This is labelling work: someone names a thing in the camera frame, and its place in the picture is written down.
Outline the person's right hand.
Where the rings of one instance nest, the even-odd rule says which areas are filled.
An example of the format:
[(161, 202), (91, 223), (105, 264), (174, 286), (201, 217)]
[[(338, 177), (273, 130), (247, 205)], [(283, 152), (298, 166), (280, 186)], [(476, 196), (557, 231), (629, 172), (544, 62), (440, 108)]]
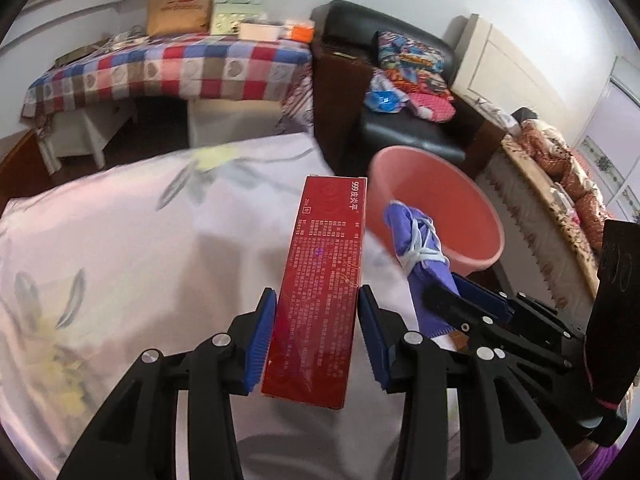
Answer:
[(596, 442), (585, 440), (568, 452), (582, 480), (598, 480), (614, 462), (620, 448), (617, 445), (606, 448)]

